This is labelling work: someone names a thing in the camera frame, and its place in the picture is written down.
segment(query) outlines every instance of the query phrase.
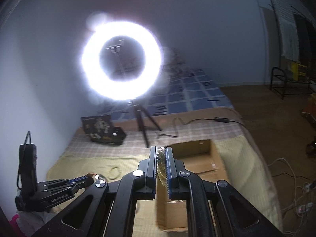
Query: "glowing ring light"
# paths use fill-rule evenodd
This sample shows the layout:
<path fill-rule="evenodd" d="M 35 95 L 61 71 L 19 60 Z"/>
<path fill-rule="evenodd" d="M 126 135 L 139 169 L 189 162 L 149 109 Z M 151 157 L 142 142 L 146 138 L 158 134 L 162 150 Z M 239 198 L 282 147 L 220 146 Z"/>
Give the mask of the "glowing ring light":
<path fill-rule="evenodd" d="M 100 52 L 104 44 L 115 36 L 128 36 L 143 47 L 145 67 L 137 79 L 113 81 L 102 70 Z M 91 88 L 114 100 L 131 100 L 144 94 L 156 80 L 161 62 L 156 39 L 147 29 L 130 22 L 110 22 L 99 27 L 88 41 L 82 56 L 82 66 Z"/>

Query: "cardboard box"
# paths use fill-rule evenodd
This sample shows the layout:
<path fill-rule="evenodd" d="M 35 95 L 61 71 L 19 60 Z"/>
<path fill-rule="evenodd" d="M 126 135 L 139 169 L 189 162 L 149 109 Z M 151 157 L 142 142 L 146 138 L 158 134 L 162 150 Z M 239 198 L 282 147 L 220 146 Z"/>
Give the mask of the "cardboard box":
<path fill-rule="evenodd" d="M 171 146 L 175 159 L 184 162 L 185 168 L 199 175 L 203 180 L 229 182 L 224 163 L 211 140 L 188 141 Z M 157 224 L 167 232 L 187 231 L 186 202 L 168 199 L 167 189 L 159 178 L 156 190 Z"/>

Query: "yellow blanket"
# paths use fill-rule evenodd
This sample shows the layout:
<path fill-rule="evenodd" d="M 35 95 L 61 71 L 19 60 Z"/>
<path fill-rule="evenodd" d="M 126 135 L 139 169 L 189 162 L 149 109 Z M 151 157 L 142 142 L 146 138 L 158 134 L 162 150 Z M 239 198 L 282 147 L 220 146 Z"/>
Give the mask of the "yellow blanket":
<path fill-rule="evenodd" d="M 281 230 L 282 222 L 278 217 L 276 194 L 268 181 L 263 163 L 247 139 L 244 136 L 238 136 L 214 142 L 224 161 L 232 186 Z M 146 158 L 148 155 L 78 158 L 64 153 L 48 171 L 47 180 L 75 178 L 94 172 L 103 174 L 109 182 L 116 181 L 137 169 L 138 162 Z M 59 208 L 62 209 L 69 202 L 61 204 Z M 156 225 L 156 216 L 153 213 L 155 202 L 155 200 L 137 202 L 139 210 L 135 215 L 133 236 L 168 236 Z M 187 233 L 178 233 L 177 236 L 187 236 Z"/>

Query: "pink cloth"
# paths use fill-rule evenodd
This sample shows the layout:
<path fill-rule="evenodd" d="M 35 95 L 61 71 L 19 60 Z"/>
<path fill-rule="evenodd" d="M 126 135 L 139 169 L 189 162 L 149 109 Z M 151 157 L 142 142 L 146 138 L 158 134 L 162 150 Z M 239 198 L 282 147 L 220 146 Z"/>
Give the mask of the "pink cloth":
<path fill-rule="evenodd" d="M 15 214 L 13 217 L 12 217 L 12 220 L 10 221 L 10 225 L 11 227 L 13 228 L 14 232 L 16 233 L 16 235 L 18 237 L 26 237 L 24 235 L 24 233 L 20 230 L 20 228 L 18 227 L 17 223 L 16 223 L 16 220 L 18 219 L 19 215 L 18 214 Z"/>

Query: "power strip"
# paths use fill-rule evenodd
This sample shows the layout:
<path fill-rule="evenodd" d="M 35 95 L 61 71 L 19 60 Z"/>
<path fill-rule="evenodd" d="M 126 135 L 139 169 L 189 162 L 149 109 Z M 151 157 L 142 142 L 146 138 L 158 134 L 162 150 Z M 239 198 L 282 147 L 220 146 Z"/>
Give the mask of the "power strip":
<path fill-rule="evenodd" d="M 297 212 L 298 215 L 302 215 L 304 213 L 309 212 L 312 209 L 313 206 L 314 206 L 313 202 L 309 202 L 306 205 L 300 205 L 297 208 L 296 212 Z"/>

